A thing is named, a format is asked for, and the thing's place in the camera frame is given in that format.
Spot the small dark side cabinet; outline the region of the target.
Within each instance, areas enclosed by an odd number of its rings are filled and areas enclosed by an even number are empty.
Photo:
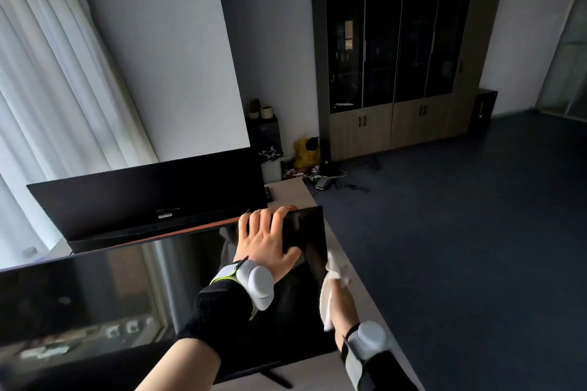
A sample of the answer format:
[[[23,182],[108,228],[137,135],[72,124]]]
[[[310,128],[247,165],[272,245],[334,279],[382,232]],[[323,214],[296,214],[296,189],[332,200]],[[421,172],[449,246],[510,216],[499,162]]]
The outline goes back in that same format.
[[[475,96],[467,135],[480,135],[488,131],[497,95],[497,90],[479,88]]]

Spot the glass partition door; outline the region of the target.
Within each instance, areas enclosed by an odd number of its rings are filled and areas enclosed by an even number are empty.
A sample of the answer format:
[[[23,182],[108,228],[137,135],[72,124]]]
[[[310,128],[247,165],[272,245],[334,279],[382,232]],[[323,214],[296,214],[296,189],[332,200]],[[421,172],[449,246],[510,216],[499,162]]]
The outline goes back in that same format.
[[[587,0],[574,0],[535,107],[587,122]]]

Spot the black glossy computer monitor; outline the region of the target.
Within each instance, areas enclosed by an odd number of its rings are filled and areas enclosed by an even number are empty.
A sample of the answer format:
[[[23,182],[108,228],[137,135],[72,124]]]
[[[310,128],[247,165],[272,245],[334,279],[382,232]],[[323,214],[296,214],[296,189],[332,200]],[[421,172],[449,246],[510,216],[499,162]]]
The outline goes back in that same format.
[[[0,271],[0,391],[133,391],[231,264],[236,224]],[[291,211],[283,250],[302,255],[223,360],[215,383],[336,350],[319,295],[327,270],[322,208]]]

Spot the person's right hand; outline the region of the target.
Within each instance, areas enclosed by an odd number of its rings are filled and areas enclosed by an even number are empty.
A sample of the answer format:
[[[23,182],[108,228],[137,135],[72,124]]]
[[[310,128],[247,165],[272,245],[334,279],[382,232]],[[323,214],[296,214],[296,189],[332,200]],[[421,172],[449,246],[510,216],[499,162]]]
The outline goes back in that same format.
[[[330,279],[330,317],[334,326],[334,339],[339,352],[349,331],[360,323],[355,301],[342,279]]]

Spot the person's right forearm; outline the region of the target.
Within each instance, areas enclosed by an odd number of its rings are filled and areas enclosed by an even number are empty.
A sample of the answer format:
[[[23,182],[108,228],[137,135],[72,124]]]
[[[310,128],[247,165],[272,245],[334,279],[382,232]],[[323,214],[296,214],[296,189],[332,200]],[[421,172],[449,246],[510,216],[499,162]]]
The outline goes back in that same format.
[[[419,391],[390,350],[377,353],[362,366],[357,391]]]

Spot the black drawer pedestal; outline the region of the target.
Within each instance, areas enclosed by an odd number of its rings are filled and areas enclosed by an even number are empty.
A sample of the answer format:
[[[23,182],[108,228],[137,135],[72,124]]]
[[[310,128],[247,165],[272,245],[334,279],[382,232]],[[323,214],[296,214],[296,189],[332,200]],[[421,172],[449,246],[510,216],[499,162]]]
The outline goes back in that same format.
[[[279,122],[276,115],[271,120],[251,120],[246,118],[246,128],[251,148],[257,156],[259,150],[269,149],[271,146],[283,152]]]

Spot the yellow bag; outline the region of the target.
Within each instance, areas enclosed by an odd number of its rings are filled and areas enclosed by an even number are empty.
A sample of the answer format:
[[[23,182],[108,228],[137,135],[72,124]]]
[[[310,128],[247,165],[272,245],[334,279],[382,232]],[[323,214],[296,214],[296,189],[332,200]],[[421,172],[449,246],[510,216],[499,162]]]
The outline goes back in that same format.
[[[319,165],[320,146],[319,137],[301,138],[294,143],[295,157],[293,166],[296,169]]]

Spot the person's left hand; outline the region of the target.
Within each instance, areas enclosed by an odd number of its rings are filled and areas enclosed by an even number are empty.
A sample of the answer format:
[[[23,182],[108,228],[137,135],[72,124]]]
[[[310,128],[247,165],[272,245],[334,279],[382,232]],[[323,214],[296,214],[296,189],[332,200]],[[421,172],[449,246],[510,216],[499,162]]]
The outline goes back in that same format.
[[[282,206],[274,210],[271,225],[271,234],[260,233],[260,211],[251,212],[248,223],[248,237],[238,242],[233,261],[237,262],[248,257],[249,260],[270,270],[274,283],[278,283],[287,275],[284,269],[284,254],[282,245],[282,225],[290,211],[297,210],[294,205]]]

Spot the white wrist tracker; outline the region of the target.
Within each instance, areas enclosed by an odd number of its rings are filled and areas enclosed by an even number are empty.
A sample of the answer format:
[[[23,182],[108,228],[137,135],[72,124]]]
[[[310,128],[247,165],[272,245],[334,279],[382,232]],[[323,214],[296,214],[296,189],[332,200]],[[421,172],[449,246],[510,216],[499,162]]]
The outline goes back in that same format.
[[[267,310],[274,300],[274,279],[270,270],[248,257],[220,269],[210,285],[228,280],[239,283],[249,295],[253,304],[249,320],[253,320],[258,311]]]
[[[355,391],[375,391],[383,360],[387,360],[386,333],[374,321],[353,326],[343,338],[341,360]]]

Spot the tall dark glass-door cabinet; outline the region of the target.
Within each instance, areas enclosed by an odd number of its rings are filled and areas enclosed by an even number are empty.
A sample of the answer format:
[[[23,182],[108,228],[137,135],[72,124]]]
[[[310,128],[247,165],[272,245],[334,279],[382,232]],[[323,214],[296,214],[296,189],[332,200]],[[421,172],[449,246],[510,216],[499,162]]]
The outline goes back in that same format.
[[[322,160],[466,135],[499,1],[312,0]]]

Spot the black monitor with rear vents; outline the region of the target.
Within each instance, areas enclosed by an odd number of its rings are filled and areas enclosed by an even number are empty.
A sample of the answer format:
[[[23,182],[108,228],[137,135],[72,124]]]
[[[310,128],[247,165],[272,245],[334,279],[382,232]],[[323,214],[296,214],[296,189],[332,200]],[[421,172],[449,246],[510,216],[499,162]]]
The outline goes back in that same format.
[[[74,253],[238,218],[267,206],[252,148],[27,185]]]

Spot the white left wrist tracker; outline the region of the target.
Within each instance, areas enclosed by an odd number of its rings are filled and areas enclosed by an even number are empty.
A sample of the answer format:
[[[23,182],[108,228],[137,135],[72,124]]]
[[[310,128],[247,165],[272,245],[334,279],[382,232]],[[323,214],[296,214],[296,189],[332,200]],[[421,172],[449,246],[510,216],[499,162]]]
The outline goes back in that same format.
[[[228,280],[239,283],[249,295],[253,304],[249,320],[253,320],[258,311],[267,310],[274,300],[274,279],[270,270],[248,257],[220,269],[210,285]]]

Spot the white cleaning cloth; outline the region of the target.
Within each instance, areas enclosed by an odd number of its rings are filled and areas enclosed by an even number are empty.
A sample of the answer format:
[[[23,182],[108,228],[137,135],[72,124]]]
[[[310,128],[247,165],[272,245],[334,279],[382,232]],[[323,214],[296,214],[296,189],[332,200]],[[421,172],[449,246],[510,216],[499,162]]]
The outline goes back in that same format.
[[[350,279],[348,277],[348,265],[343,264],[342,266],[339,266],[334,253],[330,249],[327,251],[327,263],[325,268],[327,272],[320,291],[319,313],[323,323],[324,332],[329,332],[334,329],[330,314],[330,303],[332,299],[332,287],[330,281],[342,280],[343,284],[348,285]]]

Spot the person's left forearm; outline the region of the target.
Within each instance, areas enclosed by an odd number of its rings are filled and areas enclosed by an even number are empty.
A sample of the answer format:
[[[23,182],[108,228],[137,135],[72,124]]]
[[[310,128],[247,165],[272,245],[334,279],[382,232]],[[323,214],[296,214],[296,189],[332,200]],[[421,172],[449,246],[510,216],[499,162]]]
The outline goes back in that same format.
[[[200,291],[191,319],[135,391],[211,391],[222,358],[253,313],[246,289],[230,279]]]

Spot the white sheer curtain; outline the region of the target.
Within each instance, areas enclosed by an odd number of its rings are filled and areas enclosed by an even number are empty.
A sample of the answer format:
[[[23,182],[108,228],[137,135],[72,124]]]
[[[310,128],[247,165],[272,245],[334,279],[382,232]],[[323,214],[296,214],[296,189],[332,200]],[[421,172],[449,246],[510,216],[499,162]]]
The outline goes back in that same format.
[[[0,269],[66,253],[27,185],[157,161],[88,1],[0,0]]]

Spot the white right wrist tracker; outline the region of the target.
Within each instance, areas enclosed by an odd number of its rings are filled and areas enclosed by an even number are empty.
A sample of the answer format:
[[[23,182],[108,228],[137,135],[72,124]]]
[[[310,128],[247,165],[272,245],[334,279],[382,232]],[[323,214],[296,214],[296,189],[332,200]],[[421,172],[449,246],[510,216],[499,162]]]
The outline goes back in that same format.
[[[353,326],[343,338],[341,360],[355,391],[375,391],[383,360],[387,360],[386,333],[374,321]]]

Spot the white waste bin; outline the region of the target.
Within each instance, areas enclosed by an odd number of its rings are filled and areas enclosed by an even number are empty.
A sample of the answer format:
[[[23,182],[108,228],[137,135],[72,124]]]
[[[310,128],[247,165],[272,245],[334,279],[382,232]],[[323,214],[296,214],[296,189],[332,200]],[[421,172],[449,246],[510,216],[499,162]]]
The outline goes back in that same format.
[[[282,161],[283,157],[273,160],[267,160],[261,163],[262,178],[265,185],[279,182],[282,180]]]

